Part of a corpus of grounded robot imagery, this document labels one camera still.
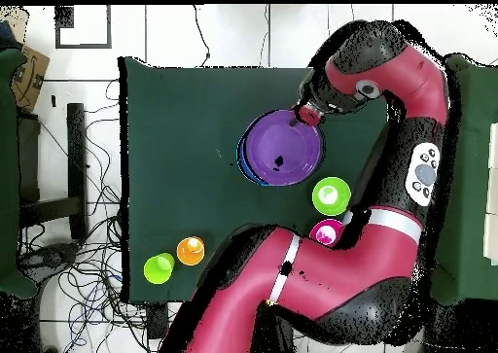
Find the green tablecloth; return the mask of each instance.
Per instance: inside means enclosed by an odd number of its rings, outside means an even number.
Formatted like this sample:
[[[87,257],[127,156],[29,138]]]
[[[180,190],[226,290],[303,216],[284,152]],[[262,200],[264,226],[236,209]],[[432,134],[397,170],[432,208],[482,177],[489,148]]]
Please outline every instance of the green tablecloth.
[[[0,51],[0,292],[20,299],[38,291],[16,266],[20,233],[18,116],[11,79],[24,62],[26,58],[19,50]]]
[[[490,126],[498,122],[498,70],[454,55],[460,70],[462,119],[451,194],[432,276],[432,296],[444,305],[464,299],[498,300],[498,266],[483,256]]]
[[[296,186],[261,187],[240,173],[237,142],[263,112],[294,104],[308,70],[154,69],[132,58],[125,65],[132,302],[188,300],[217,246],[245,223],[308,234],[324,218],[312,206],[313,186],[338,176],[352,189],[386,122],[383,99],[356,114],[330,116],[320,125],[326,156],[320,168]],[[176,258],[176,245],[191,235],[204,240],[204,260],[196,266],[177,260],[168,282],[148,283],[147,259],[161,252]]]

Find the purple bowl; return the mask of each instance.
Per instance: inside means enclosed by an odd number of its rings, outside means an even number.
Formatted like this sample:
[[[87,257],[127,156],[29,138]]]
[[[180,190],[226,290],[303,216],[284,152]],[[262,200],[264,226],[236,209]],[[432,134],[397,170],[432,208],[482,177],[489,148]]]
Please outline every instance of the purple bowl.
[[[301,182],[321,157],[320,132],[295,121],[291,110],[277,110],[260,117],[246,133],[245,157],[251,170],[271,186]]]

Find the white tile floor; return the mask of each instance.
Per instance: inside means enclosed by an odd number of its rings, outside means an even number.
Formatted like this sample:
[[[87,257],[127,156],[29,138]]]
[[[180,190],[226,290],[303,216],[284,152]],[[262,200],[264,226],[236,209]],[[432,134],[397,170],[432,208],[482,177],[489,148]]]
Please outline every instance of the white tile floor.
[[[66,105],[82,102],[86,110],[94,111],[116,104],[119,77],[117,57],[131,55],[154,66],[194,67],[205,59],[205,47],[199,37],[192,6],[115,6],[111,8],[112,49],[59,49],[55,48],[53,6],[26,7],[30,17],[26,31],[26,44],[51,58],[51,63],[34,112],[67,149]],[[496,30],[486,19],[485,11],[464,5],[393,5],[391,4],[331,4],[331,5],[271,5],[271,30],[267,36],[266,5],[204,5],[197,6],[198,23],[205,42],[210,48],[206,65],[259,65],[271,67],[305,67],[309,59],[330,33],[353,18],[406,19],[425,37],[427,43],[439,53],[462,52],[473,59],[490,63],[498,57]],[[65,44],[101,43],[105,34],[105,7],[75,8],[75,28],[61,31]],[[56,105],[52,105],[52,95]],[[87,113],[87,124],[97,120],[113,120],[118,117],[118,106]],[[89,129],[89,138],[110,155],[110,168],[106,183],[121,195],[119,122],[96,123]],[[98,148],[89,148],[104,162],[107,158]],[[100,167],[92,154],[88,155],[89,177],[95,182],[100,177]],[[57,198],[67,195],[67,184],[58,179],[67,176],[66,156],[42,128],[40,136],[39,182],[41,198]],[[89,182],[89,207],[93,210],[98,190]],[[90,217],[95,225],[106,216],[105,207],[99,204]],[[109,214],[117,212],[117,206],[107,205]],[[67,220],[46,224],[47,231],[39,239],[40,244],[68,241]],[[32,228],[30,236],[39,228]],[[103,230],[94,235],[91,242],[104,241]],[[120,267],[120,259],[114,258],[114,266]],[[85,282],[85,276],[78,276]],[[62,288],[77,297],[67,277],[61,278]],[[63,350],[71,340],[67,324],[74,301],[59,288],[53,278],[45,289],[42,306],[42,337],[46,345]],[[71,318],[81,314],[73,308]],[[95,353],[96,345],[110,328],[95,314],[95,324],[84,331],[86,345],[75,347],[70,353]],[[116,328],[118,335],[109,335],[108,344],[98,353],[145,353],[134,341],[130,330]],[[375,346],[324,346],[307,338],[297,338],[298,353],[414,353],[417,341],[404,347],[383,344]]]

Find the lime green cup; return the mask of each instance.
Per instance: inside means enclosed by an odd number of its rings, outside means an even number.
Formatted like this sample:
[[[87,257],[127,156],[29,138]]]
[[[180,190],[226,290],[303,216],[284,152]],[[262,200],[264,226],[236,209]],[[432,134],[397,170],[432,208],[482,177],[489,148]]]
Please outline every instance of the lime green cup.
[[[175,259],[169,253],[161,253],[160,255],[153,256],[144,265],[145,278],[155,285],[161,285],[168,281]]]
[[[313,205],[325,216],[337,216],[343,213],[350,198],[349,186],[339,177],[326,177],[313,188]]]

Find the red robot arm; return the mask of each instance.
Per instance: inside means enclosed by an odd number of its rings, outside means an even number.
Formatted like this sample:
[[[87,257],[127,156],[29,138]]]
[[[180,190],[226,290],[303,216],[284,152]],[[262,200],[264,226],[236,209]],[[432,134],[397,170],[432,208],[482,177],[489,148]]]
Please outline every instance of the red robot arm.
[[[379,143],[338,244],[330,249],[278,226],[238,230],[180,308],[160,353],[249,353],[264,300],[323,342],[378,343],[396,324],[441,161],[445,75],[388,22],[348,27],[347,36],[338,31],[338,50],[302,83],[298,120],[317,124],[382,94],[401,100],[405,115]]]

